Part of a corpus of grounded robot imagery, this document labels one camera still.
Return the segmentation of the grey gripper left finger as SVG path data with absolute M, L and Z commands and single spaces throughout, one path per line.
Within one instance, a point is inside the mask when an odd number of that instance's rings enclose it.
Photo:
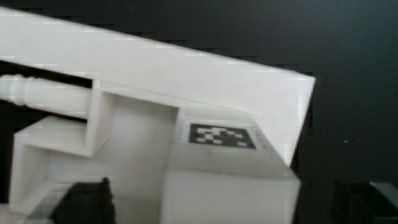
M 115 224 L 109 180 L 76 182 L 47 215 L 49 224 Z

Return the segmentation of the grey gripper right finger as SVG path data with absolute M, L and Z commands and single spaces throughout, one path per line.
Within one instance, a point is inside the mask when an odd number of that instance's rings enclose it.
M 330 218 L 331 224 L 398 224 L 398 187 L 335 181 Z

